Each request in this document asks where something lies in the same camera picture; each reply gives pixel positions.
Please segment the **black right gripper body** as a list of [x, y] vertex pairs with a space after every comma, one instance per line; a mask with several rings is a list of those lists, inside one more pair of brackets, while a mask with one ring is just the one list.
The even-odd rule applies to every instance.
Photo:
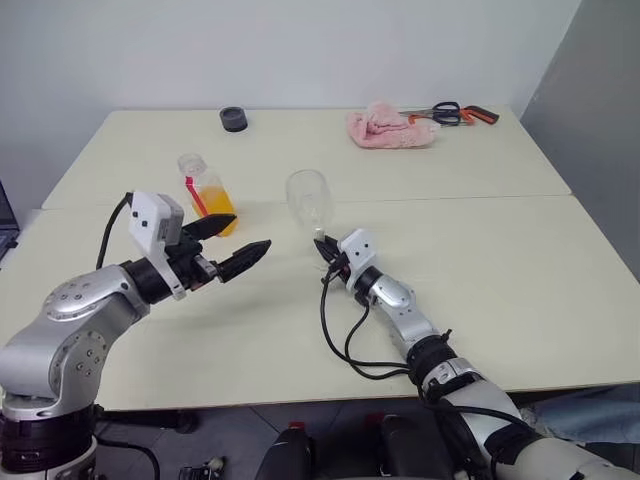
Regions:
[[339, 253], [335, 259], [329, 263], [329, 280], [339, 278], [341, 281], [348, 281], [351, 276], [351, 267], [346, 253]]

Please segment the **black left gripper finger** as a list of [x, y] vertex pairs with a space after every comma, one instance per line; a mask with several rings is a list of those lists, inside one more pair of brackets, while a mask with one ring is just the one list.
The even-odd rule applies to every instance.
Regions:
[[218, 236], [236, 220], [235, 214], [211, 214], [187, 225], [187, 233], [194, 239]]
[[217, 264], [217, 276], [221, 282], [229, 282], [251, 269], [268, 252], [272, 242], [261, 240], [251, 242], [236, 250], [229, 258]]

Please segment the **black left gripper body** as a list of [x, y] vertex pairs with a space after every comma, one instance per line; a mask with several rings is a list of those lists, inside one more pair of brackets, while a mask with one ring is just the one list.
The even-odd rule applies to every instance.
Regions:
[[181, 228], [178, 242], [165, 248], [169, 266], [186, 290], [195, 291], [218, 276], [216, 265], [202, 255], [202, 242], [217, 234], [214, 227], [188, 224]]

